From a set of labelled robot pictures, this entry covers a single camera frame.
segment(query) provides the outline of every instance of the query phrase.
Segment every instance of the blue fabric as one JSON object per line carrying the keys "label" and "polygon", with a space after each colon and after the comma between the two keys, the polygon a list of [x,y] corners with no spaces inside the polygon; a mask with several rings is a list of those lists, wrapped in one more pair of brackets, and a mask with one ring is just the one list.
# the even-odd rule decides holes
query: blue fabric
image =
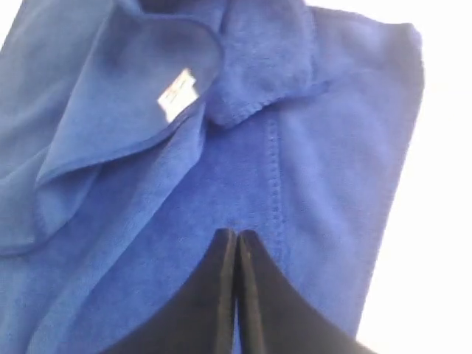
{"label": "blue fabric", "polygon": [[[301,0],[24,0],[0,53],[0,352],[95,353],[219,227],[354,335],[423,89],[409,24]],[[199,98],[156,102],[183,69]]]}

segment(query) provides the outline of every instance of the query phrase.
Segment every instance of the black object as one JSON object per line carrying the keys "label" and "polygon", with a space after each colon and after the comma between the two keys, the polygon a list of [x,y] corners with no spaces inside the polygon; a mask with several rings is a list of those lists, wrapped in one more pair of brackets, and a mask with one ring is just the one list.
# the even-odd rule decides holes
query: black object
{"label": "black object", "polygon": [[292,288],[256,232],[229,229],[158,313],[103,354],[230,354],[236,301],[244,354],[373,354]]}

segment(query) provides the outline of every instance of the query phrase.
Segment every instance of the white label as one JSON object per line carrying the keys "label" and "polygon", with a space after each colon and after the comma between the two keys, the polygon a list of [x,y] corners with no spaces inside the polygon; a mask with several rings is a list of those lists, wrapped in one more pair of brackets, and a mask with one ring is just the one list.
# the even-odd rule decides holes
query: white label
{"label": "white label", "polygon": [[198,93],[193,88],[195,82],[196,79],[190,70],[184,69],[157,100],[169,123],[173,122],[186,107],[198,98]]}

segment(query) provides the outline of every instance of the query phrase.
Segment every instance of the white surface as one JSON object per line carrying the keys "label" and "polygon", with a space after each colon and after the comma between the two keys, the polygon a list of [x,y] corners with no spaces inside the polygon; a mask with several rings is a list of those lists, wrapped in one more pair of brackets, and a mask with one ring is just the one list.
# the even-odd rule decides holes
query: white surface
{"label": "white surface", "polygon": [[[358,339],[380,354],[472,353],[472,25],[467,6],[460,1],[308,2],[380,21],[410,21],[423,35],[425,96]],[[0,3],[0,43],[19,4]]]}

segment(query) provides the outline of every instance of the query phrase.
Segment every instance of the blue towel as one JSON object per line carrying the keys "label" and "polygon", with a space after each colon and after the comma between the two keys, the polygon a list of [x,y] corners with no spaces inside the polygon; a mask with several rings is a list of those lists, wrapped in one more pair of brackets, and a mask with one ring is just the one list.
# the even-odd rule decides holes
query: blue towel
{"label": "blue towel", "polygon": [[354,335],[423,90],[409,24],[24,0],[0,53],[0,352],[96,353],[220,227]]}

